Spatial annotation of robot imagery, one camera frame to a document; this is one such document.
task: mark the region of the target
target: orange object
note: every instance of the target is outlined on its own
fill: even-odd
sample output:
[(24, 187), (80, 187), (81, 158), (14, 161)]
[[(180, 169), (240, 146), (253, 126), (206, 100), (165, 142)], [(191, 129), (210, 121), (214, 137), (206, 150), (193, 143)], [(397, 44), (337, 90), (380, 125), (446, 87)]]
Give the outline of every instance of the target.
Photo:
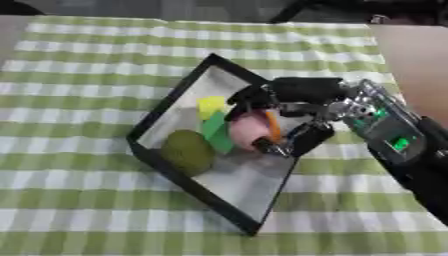
[(277, 123), (277, 119), (275, 118), (275, 115), (269, 111), (265, 111), (264, 113), (268, 119), (271, 139), (273, 140), (273, 142), (277, 143), (282, 138), (282, 133), (280, 131), (280, 126)]

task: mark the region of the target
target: green led light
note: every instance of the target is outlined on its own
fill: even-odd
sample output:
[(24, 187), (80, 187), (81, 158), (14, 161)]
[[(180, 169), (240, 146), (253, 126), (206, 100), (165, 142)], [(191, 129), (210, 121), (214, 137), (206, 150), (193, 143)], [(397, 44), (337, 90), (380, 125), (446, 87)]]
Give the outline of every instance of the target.
[(355, 126), (356, 127), (362, 127), (362, 126), (364, 126), (364, 121), (361, 121), (361, 120), (359, 120), (359, 119), (356, 119), (355, 120)]
[(399, 138), (395, 141), (393, 144), (394, 149), (398, 151), (402, 151), (403, 149), (407, 148), (409, 146), (410, 142), (406, 138)]
[(387, 116), (387, 111), (385, 108), (380, 108), (375, 112), (376, 117), (385, 117)]

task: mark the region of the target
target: olive green ball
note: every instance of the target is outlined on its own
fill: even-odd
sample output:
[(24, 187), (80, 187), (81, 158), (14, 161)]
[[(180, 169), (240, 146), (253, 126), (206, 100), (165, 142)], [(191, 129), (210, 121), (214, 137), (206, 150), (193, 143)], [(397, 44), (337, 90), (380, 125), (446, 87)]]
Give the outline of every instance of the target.
[(215, 151), (204, 136), (190, 130), (177, 130), (171, 133), (160, 151), (165, 160), (189, 177), (207, 171), (215, 157)]

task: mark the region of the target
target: green and white tablecloth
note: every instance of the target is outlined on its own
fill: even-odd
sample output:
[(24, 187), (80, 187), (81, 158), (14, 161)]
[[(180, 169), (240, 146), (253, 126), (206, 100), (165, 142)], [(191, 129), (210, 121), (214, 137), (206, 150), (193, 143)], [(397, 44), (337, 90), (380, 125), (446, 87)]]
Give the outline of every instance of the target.
[(124, 140), (212, 52), (266, 78), (398, 93), (367, 26), (39, 17), (15, 50), (0, 75), (1, 255), (448, 255), (448, 228), (343, 125), (253, 238), (145, 174)]

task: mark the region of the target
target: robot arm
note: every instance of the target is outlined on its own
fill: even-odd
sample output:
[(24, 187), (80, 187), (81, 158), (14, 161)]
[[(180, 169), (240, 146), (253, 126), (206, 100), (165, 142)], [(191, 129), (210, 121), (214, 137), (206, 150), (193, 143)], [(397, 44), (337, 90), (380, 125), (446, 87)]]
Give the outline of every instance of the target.
[(409, 111), (373, 82), (349, 85), (340, 78), (277, 78), (237, 92), (228, 103), (236, 104), (228, 121), (266, 108), (285, 117), (313, 116), (290, 131), (282, 145), (275, 145), (293, 157), (333, 136), (331, 122), (343, 121), (422, 206), (448, 225), (448, 131)]

